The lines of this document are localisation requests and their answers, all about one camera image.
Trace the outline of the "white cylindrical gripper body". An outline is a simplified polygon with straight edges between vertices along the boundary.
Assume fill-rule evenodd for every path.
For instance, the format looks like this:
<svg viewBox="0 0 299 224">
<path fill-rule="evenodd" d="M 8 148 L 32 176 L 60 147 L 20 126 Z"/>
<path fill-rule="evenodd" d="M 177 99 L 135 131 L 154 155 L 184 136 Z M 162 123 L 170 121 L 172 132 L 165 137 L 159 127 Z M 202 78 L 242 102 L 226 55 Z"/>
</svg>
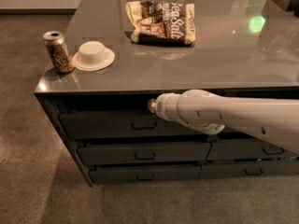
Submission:
<svg viewBox="0 0 299 224">
<path fill-rule="evenodd" d="M 179 94 L 164 93 L 156 99 L 155 113 L 160 119 L 168 121 L 180 121 L 178 115 L 178 99 Z"/>
</svg>

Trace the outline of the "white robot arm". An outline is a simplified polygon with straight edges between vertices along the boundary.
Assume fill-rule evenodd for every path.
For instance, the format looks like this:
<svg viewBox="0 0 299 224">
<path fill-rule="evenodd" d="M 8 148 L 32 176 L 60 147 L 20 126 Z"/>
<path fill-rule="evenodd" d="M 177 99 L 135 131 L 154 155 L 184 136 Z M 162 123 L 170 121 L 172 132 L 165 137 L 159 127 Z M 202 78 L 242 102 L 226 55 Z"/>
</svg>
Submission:
<svg viewBox="0 0 299 224">
<path fill-rule="evenodd" d="M 299 101 L 223 97 L 203 90 L 164 93 L 148 101 L 159 118 L 205 134 L 229 127 L 299 152 Z"/>
</svg>

